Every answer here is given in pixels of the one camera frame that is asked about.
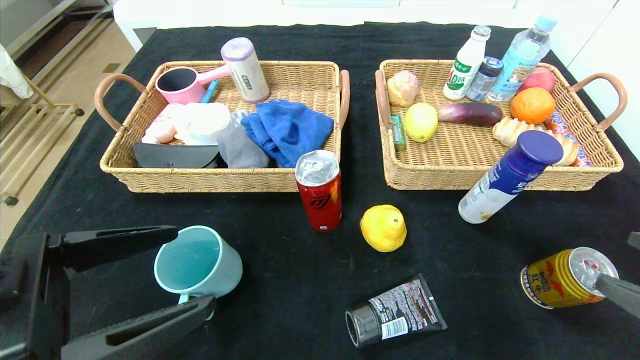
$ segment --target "blue towel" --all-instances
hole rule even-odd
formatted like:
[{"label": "blue towel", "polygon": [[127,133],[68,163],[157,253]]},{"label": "blue towel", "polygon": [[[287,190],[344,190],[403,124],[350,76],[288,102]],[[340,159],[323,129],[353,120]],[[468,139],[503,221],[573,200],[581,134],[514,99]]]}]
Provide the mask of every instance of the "blue towel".
[{"label": "blue towel", "polygon": [[281,167],[295,167],[306,152],[318,150],[333,130],[333,120],[300,102],[271,100],[256,104],[241,124],[246,133]]}]

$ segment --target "table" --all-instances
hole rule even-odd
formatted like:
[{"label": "table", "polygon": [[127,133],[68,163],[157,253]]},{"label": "table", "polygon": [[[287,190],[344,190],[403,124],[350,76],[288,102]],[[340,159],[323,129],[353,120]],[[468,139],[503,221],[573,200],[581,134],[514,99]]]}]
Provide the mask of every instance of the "table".
[{"label": "table", "polygon": [[[640,283],[640,165],[618,135],[625,162],[588,192],[524,192],[482,225],[458,215],[463,191],[396,191],[383,178],[374,71],[389,58],[450,59],[472,26],[375,24],[159,30],[125,69],[147,83],[164,61],[217,60],[229,38],[247,36],[261,60],[331,60],[351,73],[351,109],[342,140],[344,218],[330,233],[311,230],[296,193],[130,193],[98,162],[113,137],[92,114],[22,218],[27,231],[171,224],[216,229],[240,253],[244,275],[220,298],[214,319],[160,359],[634,359],[640,322],[608,300],[547,311],[523,293],[523,266],[563,249],[594,247],[622,278]],[[487,54],[500,56],[517,29],[493,28]],[[574,79],[557,58],[570,83]],[[596,119],[603,116],[584,97]],[[105,104],[124,119],[138,94],[116,84]],[[362,213],[393,204],[408,225],[405,244],[383,254],[360,234]],[[157,249],[72,274],[71,331],[77,337],[170,306],[177,296],[153,276]],[[357,350],[344,310],[422,272],[449,329],[402,336]]]}]

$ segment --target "gray cloth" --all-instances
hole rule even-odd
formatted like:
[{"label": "gray cloth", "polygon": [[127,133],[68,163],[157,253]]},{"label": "gray cloth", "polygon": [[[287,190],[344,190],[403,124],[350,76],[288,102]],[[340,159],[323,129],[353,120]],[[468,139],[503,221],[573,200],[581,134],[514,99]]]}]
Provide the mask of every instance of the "gray cloth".
[{"label": "gray cloth", "polygon": [[269,166],[269,157],[247,136],[243,126],[230,123],[218,137],[218,148],[229,168]]}]

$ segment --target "pink cup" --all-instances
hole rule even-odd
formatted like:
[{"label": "pink cup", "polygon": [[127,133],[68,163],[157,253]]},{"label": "pink cup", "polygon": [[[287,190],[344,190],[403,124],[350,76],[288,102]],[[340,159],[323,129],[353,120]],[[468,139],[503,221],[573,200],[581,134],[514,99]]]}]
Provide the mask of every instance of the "pink cup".
[{"label": "pink cup", "polygon": [[226,65],[202,74],[190,67],[174,67],[158,76],[156,89],[170,104],[200,102],[205,93],[204,84],[230,75]]}]

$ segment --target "yellow fruit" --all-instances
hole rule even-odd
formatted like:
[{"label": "yellow fruit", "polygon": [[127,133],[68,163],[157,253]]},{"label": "yellow fruit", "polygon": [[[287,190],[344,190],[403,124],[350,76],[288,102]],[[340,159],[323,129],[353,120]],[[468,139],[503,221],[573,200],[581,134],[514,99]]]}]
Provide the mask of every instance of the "yellow fruit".
[{"label": "yellow fruit", "polygon": [[392,205],[377,205],[365,211],[360,230],[367,243],[380,252],[396,250],[406,238],[402,213]]},{"label": "yellow fruit", "polygon": [[436,108],[424,102],[411,105],[404,115],[404,130],[415,142],[429,140],[438,126]]}]

